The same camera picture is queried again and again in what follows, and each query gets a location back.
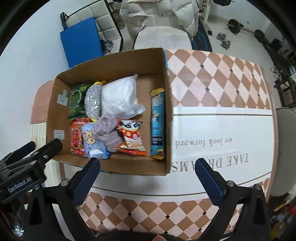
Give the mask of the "red floral wet wipes pack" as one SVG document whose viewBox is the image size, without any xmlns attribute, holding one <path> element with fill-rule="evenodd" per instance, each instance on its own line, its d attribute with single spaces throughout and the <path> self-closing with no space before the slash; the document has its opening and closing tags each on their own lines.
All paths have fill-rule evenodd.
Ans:
<svg viewBox="0 0 296 241">
<path fill-rule="evenodd" d="M 81 128 L 84 124 L 91 122 L 90 118 L 76 118 L 71 122 L 71 149 L 70 152 L 82 157 L 86 157 L 83 144 L 83 134 Z"/>
</svg>

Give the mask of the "light blue tissue pack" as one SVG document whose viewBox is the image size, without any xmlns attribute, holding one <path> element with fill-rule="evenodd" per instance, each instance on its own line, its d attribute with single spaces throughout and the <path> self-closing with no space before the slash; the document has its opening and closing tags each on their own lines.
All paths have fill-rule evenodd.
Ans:
<svg viewBox="0 0 296 241">
<path fill-rule="evenodd" d="M 111 156 L 111 152 L 106 148 L 102 141 L 96 139 L 92 130 L 94 129 L 94 123 L 86 123 L 81 127 L 82 139 L 86 157 L 97 159 L 108 159 Z"/>
</svg>

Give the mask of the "purple grey cloth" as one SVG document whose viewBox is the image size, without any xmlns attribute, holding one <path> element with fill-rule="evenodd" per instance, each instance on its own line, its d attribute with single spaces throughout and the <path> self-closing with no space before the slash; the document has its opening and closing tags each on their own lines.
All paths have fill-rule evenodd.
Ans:
<svg viewBox="0 0 296 241">
<path fill-rule="evenodd" d="M 116 127 L 117 119 L 110 114 L 105 114 L 98 119 L 92 129 L 93 136 L 101 141 L 111 153 L 116 153 L 116 148 L 122 143 Z"/>
</svg>

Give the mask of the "green snack pack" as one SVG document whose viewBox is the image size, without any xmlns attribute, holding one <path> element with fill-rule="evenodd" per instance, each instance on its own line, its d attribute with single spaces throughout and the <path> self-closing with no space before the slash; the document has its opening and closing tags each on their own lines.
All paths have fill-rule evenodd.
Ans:
<svg viewBox="0 0 296 241">
<path fill-rule="evenodd" d="M 91 83 L 81 83 L 72 86 L 69 102 L 68 120 L 85 118 L 87 116 L 84 107 L 84 99 L 86 97 L 86 92 L 91 85 Z"/>
</svg>

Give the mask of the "orange snack bag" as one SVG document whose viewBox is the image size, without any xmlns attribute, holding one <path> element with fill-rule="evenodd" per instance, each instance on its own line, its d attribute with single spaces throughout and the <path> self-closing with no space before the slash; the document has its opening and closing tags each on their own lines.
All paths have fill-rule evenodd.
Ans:
<svg viewBox="0 0 296 241">
<path fill-rule="evenodd" d="M 116 147 L 116 150 L 132 155 L 146 156 L 147 152 L 139 132 L 141 127 L 142 121 L 117 119 L 116 130 L 122 138 L 122 142 Z"/>
</svg>

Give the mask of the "silver yellow snack bag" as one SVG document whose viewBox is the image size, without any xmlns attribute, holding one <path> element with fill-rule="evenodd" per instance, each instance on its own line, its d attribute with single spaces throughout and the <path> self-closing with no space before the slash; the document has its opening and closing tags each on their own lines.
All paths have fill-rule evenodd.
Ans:
<svg viewBox="0 0 296 241">
<path fill-rule="evenodd" d="M 103 85 L 106 83 L 105 80 L 97 81 L 92 84 L 87 92 L 84 99 L 84 107 L 86 115 L 93 121 L 96 122 L 101 116 L 101 96 Z"/>
</svg>

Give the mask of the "blue long snack pack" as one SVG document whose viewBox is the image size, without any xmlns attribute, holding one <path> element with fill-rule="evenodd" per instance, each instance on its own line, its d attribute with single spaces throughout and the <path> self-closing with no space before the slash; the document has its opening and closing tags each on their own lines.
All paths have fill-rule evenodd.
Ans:
<svg viewBox="0 0 296 241">
<path fill-rule="evenodd" d="M 165 125 L 165 89 L 158 88 L 150 92 L 151 109 L 151 153 L 150 158 L 162 160 L 164 152 Z"/>
</svg>

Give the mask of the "white translucent plastic bag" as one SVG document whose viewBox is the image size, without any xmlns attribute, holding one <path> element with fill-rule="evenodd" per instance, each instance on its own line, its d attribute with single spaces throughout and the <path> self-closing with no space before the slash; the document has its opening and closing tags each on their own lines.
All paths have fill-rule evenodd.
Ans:
<svg viewBox="0 0 296 241">
<path fill-rule="evenodd" d="M 110 114 L 116 119 L 130 119 L 146 111 L 138 103 L 138 75 L 124 77 L 103 86 L 101 96 L 101 115 Z"/>
</svg>

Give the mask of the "grey chair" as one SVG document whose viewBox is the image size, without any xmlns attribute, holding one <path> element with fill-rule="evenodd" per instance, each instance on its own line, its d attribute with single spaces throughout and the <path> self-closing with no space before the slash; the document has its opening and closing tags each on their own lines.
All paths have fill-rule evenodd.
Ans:
<svg viewBox="0 0 296 241">
<path fill-rule="evenodd" d="M 278 160 L 271 196 L 283 196 L 295 185 L 295 111 L 276 110 L 278 124 Z"/>
</svg>

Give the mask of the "brown cardboard box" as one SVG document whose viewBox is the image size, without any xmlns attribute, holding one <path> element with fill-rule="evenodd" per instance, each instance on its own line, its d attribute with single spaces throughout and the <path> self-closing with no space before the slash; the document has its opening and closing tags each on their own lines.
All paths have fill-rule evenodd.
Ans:
<svg viewBox="0 0 296 241">
<path fill-rule="evenodd" d="M 173 106 L 165 51 L 106 55 L 60 73 L 53 83 L 47 141 L 59 138 L 55 160 L 85 166 L 101 161 L 109 173 L 165 175 L 171 165 Z"/>
</svg>

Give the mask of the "blue folded mat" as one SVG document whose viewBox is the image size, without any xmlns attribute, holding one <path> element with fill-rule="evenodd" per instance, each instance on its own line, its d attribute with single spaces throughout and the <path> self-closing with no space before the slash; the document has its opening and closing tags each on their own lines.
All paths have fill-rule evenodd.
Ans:
<svg viewBox="0 0 296 241">
<path fill-rule="evenodd" d="M 61 42 L 70 68 L 103 56 L 94 18 L 83 20 L 60 32 Z"/>
</svg>

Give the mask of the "chrome dumbbell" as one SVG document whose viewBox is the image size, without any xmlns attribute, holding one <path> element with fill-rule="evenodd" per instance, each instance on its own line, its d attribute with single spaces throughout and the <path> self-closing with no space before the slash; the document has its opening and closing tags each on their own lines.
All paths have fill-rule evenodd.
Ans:
<svg viewBox="0 0 296 241">
<path fill-rule="evenodd" d="M 224 49 L 228 50 L 230 48 L 231 42 L 228 39 L 226 39 L 225 33 L 218 33 L 216 39 L 221 41 L 221 47 L 223 47 Z"/>
</svg>

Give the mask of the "dark blue floor mat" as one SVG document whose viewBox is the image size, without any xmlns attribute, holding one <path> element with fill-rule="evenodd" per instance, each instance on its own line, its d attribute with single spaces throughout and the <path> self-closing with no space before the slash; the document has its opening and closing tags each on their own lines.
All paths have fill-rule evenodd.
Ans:
<svg viewBox="0 0 296 241">
<path fill-rule="evenodd" d="M 198 21 L 198 31 L 191 42 L 193 50 L 212 52 L 208 35 L 204 29 L 201 20 Z"/>
</svg>

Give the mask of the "white tufted bench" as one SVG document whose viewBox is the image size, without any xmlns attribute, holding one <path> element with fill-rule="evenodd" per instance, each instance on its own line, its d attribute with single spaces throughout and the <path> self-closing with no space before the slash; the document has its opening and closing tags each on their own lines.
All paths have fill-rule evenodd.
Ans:
<svg viewBox="0 0 296 241">
<path fill-rule="evenodd" d="M 70 15 L 65 12 L 60 13 L 64 30 L 89 18 L 94 18 L 100 40 L 113 43 L 113 48 L 108 53 L 121 52 L 123 49 L 122 34 L 107 1 L 95 1 Z"/>
</svg>

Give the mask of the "white puffer jacket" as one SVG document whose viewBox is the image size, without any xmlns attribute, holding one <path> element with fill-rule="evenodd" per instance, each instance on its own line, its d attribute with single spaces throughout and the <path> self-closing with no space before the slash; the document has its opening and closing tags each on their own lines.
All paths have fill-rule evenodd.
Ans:
<svg viewBox="0 0 296 241">
<path fill-rule="evenodd" d="M 198 2 L 192 0 L 122 1 L 119 14 L 133 45 L 142 29 L 156 26 L 181 28 L 192 42 L 200 15 Z"/>
</svg>

